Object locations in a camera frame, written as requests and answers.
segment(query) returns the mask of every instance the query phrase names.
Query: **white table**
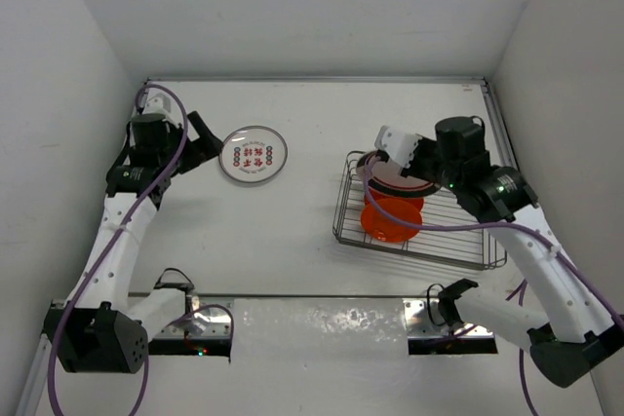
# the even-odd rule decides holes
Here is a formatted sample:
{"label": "white table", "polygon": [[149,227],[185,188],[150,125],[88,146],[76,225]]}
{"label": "white table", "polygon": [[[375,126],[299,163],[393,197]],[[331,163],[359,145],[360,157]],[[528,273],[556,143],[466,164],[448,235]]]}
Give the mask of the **white table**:
{"label": "white table", "polygon": [[[502,297],[522,279],[512,262],[492,272],[471,272],[341,246],[332,235],[345,156],[371,149],[381,125],[434,136],[441,119],[478,115],[487,123],[492,160],[500,163],[492,109],[480,83],[161,84],[174,90],[187,110],[199,111],[220,137],[248,125],[275,129],[289,145],[289,160],[275,179],[256,187],[233,183],[217,161],[175,178],[145,236],[132,291],[149,291],[168,266],[186,272],[199,291],[223,295],[409,297],[431,283],[471,278]],[[248,305],[236,301],[235,317],[243,317]],[[280,308],[279,314],[286,313]],[[241,333],[252,335],[248,342],[254,339],[253,331]],[[354,346],[362,346],[357,359],[330,358],[332,353],[298,358],[289,355],[288,339],[282,355],[258,349],[259,358],[239,353],[236,359],[235,341],[229,365],[219,358],[153,358],[139,414],[528,415],[518,352],[497,341],[497,356],[391,359],[375,349],[369,354],[371,344],[357,339]],[[548,383],[530,361],[527,375],[542,416],[601,414],[589,377],[565,391]],[[58,373],[68,414],[127,414],[139,380]],[[48,414],[44,396],[37,415]]]}

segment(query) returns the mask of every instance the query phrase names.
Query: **white wall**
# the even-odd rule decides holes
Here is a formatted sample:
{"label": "white wall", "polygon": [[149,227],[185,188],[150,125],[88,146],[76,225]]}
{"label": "white wall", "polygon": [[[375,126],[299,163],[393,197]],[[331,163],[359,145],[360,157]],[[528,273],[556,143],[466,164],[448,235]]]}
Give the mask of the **white wall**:
{"label": "white wall", "polygon": [[526,0],[85,0],[138,78],[488,75]]}
{"label": "white wall", "polygon": [[133,87],[82,0],[0,0],[0,414],[93,242]]}
{"label": "white wall", "polygon": [[[495,76],[520,164],[576,263],[624,312],[624,3],[530,0]],[[624,413],[624,353],[596,378]]]}

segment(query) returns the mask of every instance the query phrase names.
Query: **dish rack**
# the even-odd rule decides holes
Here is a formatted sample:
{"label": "dish rack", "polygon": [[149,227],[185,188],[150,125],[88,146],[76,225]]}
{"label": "dish rack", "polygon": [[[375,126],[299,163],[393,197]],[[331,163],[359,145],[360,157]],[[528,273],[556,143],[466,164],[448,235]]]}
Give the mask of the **dish rack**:
{"label": "dish rack", "polygon": [[[333,217],[333,234],[341,244],[470,270],[494,269],[507,263],[507,252],[485,230],[456,233],[420,231],[402,244],[385,243],[368,235],[360,224],[360,215],[365,207],[364,184],[356,174],[358,160],[364,154],[363,151],[350,152],[344,165]],[[476,222],[457,204],[455,196],[444,188],[425,198],[421,214],[423,224],[431,226]]]}

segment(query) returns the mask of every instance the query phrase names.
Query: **orange bowl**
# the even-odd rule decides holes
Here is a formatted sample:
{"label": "orange bowl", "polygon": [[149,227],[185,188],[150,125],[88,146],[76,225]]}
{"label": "orange bowl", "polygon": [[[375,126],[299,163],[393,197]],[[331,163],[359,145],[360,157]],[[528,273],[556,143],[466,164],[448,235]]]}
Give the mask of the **orange bowl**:
{"label": "orange bowl", "polygon": [[[422,224],[420,211],[403,199],[380,199],[377,203],[384,211],[399,219],[408,223]],[[403,243],[413,238],[419,231],[391,221],[377,211],[373,205],[367,205],[364,208],[360,216],[360,222],[368,234],[386,243]]]}
{"label": "orange bowl", "polygon": [[[403,200],[404,202],[407,202],[410,205],[414,205],[415,208],[418,211],[421,211],[422,208],[425,205],[425,199],[423,199],[422,197],[418,198],[418,199],[406,199],[403,197],[392,197],[389,195],[385,195],[382,194],[381,192],[377,192],[374,189],[369,189],[370,190],[370,195],[372,196],[372,198],[376,201],[379,202],[380,200],[383,199],[398,199],[398,200]],[[369,200],[369,198],[367,197],[367,194],[364,194],[364,205],[369,205],[371,203],[371,201]]]}

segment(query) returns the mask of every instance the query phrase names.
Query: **plate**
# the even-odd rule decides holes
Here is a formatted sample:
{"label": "plate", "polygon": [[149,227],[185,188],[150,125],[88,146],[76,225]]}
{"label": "plate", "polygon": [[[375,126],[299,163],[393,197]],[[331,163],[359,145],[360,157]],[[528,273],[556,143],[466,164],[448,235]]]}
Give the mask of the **plate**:
{"label": "plate", "polygon": [[232,179],[258,183],[277,174],[284,167],[288,155],[286,142],[273,129],[249,126],[225,138],[218,162],[223,172]]}
{"label": "plate", "polygon": [[[355,172],[364,181],[364,171],[367,159],[376,151],[366,153],[358,160]],[[387,197],[400,197],[402,199],[419,199],[434,194],[440,190],[440,186],[417,177],[402,177],[401,166],[388,160],[378,161],[372,167],[372,179],[369,187],[373,191]]]}

